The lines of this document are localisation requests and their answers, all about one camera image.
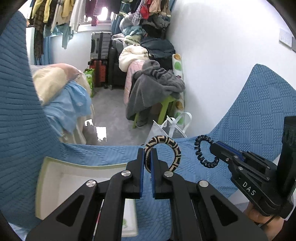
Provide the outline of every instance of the blue quilted blanket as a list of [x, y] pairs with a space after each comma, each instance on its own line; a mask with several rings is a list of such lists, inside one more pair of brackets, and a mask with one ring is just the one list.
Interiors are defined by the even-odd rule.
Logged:
[[[0, 36], [0, 209], [13, 224], [33, 228], [35, 188], [45, 156], [84, 165], [124, 163], [136, 158], [137, 146], [88, 146], [60, 143], [52, 130], [32, 82], [26, 43], [26, 21], [17, 12]], [[255, 65], [241, 93], [219, 124], [209, 133], [236, 149], [250, 150], [273, 160], [281, 151], [284, 117], [296, 115], [296, 91], [263, 65]], [[177, 140], [182, 159], [177, 173], [186, 180], [208, 180], [224, 196], [236, 188], [220, 162], [214, 169], [196, 159], [194, 138]], [[204, 156], [213, 157], [207, 143]], [[173, 152], [157, 146], [159, 159], [171, 162]], [[139, 235], [123, 240], [165, 241], [171, 234], [168, 200], [154, 200], [145, 171], [143, 197], [136, 201]]]

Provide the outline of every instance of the black cable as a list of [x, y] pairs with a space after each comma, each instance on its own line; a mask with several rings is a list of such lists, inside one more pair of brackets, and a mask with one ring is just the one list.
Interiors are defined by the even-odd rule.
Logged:
[[264, 227], [266, 227], [276, 216], [277, 214], [273, 215], [266, 223], [262, 224], [260, 228], [263, 229]]
[[195, 139], [195, 143], [194, 145], [196, 145], [194, 147], [194, 149], [196, 150], [195, 152], [195, 155], [197, 155], [197, 159], [200, 161], [200, 163], [207, 167], [207, 168], [214, 168], [218, 165], [219, 163], [219, 158], [218, 157], [215, 157], [214, 161], [210, 162], [208, 160], [205, 159], [204, 156], [202, 156], [202, 152], [201, 152], [201, 149], [200, 149], [200, 143], [202, 141], [206, 141], [210, 144], [212, 144], [214, 142], [214, 140], [212, 140], [210, 137], [208, 137], [207, 135], [201, 135], [201, 136], [198, 136], [196, 139]]

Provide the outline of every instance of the pink blanket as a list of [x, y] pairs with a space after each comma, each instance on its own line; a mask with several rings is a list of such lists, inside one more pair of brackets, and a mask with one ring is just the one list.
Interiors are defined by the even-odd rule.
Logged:
[[126, 74], [126, 84], [124, 86], [124, 96], [123, 96], [123, 102], [125, 104], [128, 103], [128, 97], [129, 97], [129, 93], [131, 91], [132, 76], [135, 72], [142, 69], [142, 66], [144, 63], [145, 63], [144, 60], [136, 60], [136, 61], [132, 62], [128, 67], [128, 71]]

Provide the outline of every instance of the bed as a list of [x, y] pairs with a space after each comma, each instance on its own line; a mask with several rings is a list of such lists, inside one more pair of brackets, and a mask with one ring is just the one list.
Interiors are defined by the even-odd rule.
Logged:
[[30, 65], [39, 100], [64, 143], [86, 144], [85, 121], [94, 118], [91, 89], [83, 72], [68, 64]]

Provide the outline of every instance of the human hand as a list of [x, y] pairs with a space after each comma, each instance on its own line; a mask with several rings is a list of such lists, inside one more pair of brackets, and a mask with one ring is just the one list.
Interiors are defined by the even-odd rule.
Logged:
[[[269, 219], [271, 219], [272, 216], [265, 217], [262, 214], [260, 214], [256, 209], [254, 209], [254, 206], [252, 203], [249, 202], [247, 209], [244, 211], [244, 214], [248, 216], [251, 220], [253, 220], [256, 223], [264, 224]], [[268, 240], [271, 241], [274, 239], [274, 237], [280, 232], [284, 224], [284, 219], [281, 217], [275, 217], [270, 223], [268, 223], [265, 227], [263, 227], [263, 230], [268, 237]]]

